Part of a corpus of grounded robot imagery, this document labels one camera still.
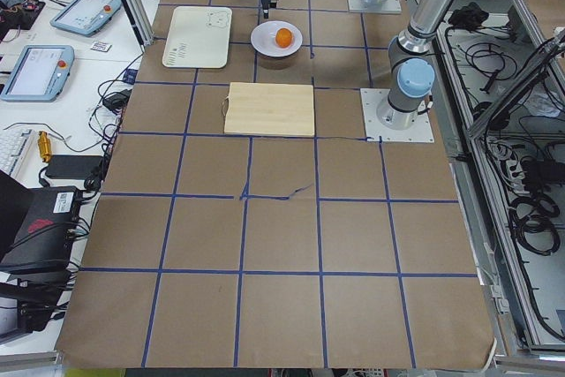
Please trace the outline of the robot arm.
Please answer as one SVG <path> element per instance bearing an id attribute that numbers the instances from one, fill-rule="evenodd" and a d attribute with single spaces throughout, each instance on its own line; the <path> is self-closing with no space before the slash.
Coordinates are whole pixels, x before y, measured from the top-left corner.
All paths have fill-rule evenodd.
<path id="1" fill-rule="evenodd" d="M 424 59 L 454 0 L 419 0 L 408 26 L 389 44 L 392 87 L 377 107 L 377 117 L 387 127 L 404 130 L 412 126 L 418 106 L 429 95 L 435 70 Z"/>

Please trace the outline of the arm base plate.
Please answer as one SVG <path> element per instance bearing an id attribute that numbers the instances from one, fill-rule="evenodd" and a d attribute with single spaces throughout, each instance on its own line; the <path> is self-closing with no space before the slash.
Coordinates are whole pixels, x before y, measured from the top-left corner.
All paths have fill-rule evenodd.
<path id="1" fill-rule="evenodd" d="M 360 89 L 365 138 L 372 142 L 434 143 L 425 100 L 412 112 L 399 112 L 389 104 L 388 92 Z"/>
<path id="2" fill-rule="evenodd" d="M 349 12 L 399 15 L 400 0 L 348 0 Z"/>

